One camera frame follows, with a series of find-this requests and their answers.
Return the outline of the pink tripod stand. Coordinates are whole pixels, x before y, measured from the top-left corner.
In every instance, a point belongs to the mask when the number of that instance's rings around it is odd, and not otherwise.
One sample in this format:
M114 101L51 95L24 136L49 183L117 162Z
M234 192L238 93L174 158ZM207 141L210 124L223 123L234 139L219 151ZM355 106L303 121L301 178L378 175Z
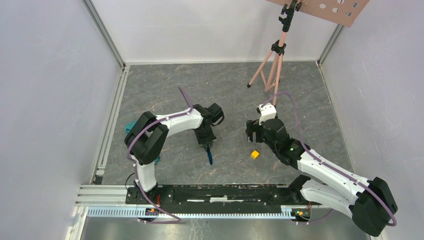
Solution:
M264 91L268 92L271 89L274 90L274 94L276 94L279 90L279 83L281 78L282 66L283 66L283 58L285 54L286 48L286 37L287 33L290 30L293 17L295 12L298 12L302 7L301 0L291 0L289 3L283 5L281 10L281 16L278 17L278 20L282 24L282 32L279 40L271 45L270 51L260 64L259 68L247 84L247 87L250 88L255 82L256 78L260 75L262 77L262 81L264 83ZM265 64L268 62L270 57L274 55L274 59L272 61L271 69L268 77L265 76L263 68Z

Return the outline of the yellow small cube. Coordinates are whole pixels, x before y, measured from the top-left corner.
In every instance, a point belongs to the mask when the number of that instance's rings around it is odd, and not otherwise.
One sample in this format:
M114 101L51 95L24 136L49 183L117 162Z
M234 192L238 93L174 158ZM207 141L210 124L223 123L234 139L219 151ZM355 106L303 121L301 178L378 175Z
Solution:
M252 159L257 159L258 158L258 156L260 155L260 153L258 152L258 151L256 151L256 150L254 150L252 153L251 153L251 158Z

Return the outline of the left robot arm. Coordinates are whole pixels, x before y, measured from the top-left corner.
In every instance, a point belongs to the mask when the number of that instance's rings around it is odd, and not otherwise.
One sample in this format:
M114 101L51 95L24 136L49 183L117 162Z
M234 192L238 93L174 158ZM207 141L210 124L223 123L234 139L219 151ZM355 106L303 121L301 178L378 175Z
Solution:
M217 139L212 127L221 124L224 119L224 111L216 103L209 107L195 104L186 110L166 115L144 112L124 139L127 154L135 167L139 199L145 204L151 204L157 198L155 160L160 156L168 137L193 130L199 146L206 151L209 164L212 165L211 148Z

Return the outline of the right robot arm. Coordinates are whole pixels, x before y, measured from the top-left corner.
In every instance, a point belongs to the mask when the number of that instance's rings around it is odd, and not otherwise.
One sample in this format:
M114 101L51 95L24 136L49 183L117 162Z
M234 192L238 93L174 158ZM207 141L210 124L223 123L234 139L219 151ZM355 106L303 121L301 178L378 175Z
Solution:
M383 179L370 180L325 159L290 137L278 118L248 120L245 132L249 142L265 143L280 162L303 172L290 184L288 196L293 203L308 201L328 206L373 237L378 237L386 226L395 225L393 217L398 206Z

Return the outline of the teal cloth napkin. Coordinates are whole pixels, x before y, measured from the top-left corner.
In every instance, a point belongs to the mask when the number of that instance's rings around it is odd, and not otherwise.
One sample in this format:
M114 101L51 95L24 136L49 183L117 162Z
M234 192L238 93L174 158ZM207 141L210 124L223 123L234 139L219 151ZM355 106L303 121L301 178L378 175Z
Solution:
M132 128L134 127L135 124L136 124L136 121L132 121L125 126L124 129L125 129L126 135L128 135L130 133L130 131L132 130ZM161 160L161 157L158 156L154 161L154 165L156 166L160 162L160 160Z

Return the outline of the pink perforated board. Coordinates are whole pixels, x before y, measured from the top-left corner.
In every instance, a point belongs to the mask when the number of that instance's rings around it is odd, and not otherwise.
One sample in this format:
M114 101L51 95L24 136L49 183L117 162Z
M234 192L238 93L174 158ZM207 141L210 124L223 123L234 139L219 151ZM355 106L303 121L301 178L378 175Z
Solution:
M369 0L296 0L302 12L338 25L351 27Z

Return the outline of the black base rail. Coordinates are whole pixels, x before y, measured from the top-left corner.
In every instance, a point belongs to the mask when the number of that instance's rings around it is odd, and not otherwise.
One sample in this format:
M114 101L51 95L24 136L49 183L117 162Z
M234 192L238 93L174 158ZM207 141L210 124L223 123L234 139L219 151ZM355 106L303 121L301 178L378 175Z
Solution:
M125 204L141 207L135 215L148 224L179 224L186 219L300 220L316 202L287 184L157 185L142 193L126 189Z

